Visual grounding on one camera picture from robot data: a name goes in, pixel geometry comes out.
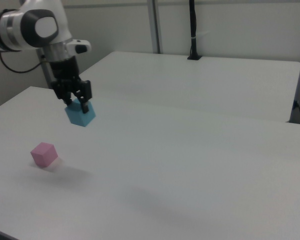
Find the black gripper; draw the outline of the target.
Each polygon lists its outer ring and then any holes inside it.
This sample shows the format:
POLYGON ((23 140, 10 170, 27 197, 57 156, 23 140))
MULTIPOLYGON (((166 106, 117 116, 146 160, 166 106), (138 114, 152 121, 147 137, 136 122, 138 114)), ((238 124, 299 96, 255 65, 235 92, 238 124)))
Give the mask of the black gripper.
POLYGON ((91 82, 83 81, 79 77, 79 67, 75 56, 58 62, 50 62, 54 76, 51 87, 58 99, 69 106, 73 101, 72 93, 80 102, 84 114, 89 112, 88 102, 92 98, 91 82))

